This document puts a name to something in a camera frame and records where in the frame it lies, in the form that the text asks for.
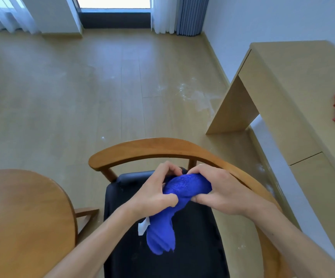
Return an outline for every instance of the sheer curtain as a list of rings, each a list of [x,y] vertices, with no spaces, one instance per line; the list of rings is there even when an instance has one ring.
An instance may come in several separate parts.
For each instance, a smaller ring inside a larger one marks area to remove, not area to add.
[[[39,32],[22,0],[0,0],[0,30],[12,33],[19,28],[32,34]]]
[[[151,0],[151,29],[156,33],[176,30],[177,7],[179,0]]]

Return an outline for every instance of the blue towel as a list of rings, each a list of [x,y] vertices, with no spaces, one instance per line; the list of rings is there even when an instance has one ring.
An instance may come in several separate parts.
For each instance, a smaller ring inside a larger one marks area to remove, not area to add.
[[[175,249],[175,234],[171,218],[177,211],[183,209],[193,196],[200,193],[207,194],[211,190],[211,183],[201,174],[174,177],[165,184],[162,192],[176,194],[179,201],[175,207],[168,207],[149,217],[147,244],[153,253],[161,255],[163,251]]]

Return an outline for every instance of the black chair seat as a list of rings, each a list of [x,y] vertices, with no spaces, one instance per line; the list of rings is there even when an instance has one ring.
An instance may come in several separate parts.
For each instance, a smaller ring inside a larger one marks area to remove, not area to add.
[[[128,201],[152,173],[122,174],[111,183],[105,193],[104,220]],[[174,215],[172,221],[176,238],[174,252],[164,252],[162,255],[152,253],[147,245],[146,233],[138,236],[138,223],[135,223],[105,262],[105,277],[230,276],[211,208],[189,202]]]

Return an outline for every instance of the forearm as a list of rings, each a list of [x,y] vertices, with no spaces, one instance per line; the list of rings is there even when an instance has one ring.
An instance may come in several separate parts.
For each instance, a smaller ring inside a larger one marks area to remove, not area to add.
[[[335,277],[335,261],[286,219],[276,206],[257,207],[249,218],[282,253],[298,278]]]
[[[136,218],[128,203],[120,206],[100,227],[58,263],[45,278],[93,278],[135,221]]]

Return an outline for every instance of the hand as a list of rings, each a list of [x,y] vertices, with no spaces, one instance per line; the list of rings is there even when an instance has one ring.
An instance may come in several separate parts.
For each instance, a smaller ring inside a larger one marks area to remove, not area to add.
[[[175,194],[163,194],[162,187],[166,175],[182,175],[182,169],[166,161],[161,163],[147,179],[137,193],[128,201],[137,219],[155,215],[167,207],[175,207],[178,197]]]
[[[258,204],[264,203],[262,197],[242,185],[234,176],[224,169],[207,164],[200,164],[189,170],[187,174],[200,173],[211,182],[212,192],[192,197],[192,201],[207,205],[228,215],[244,215]]]

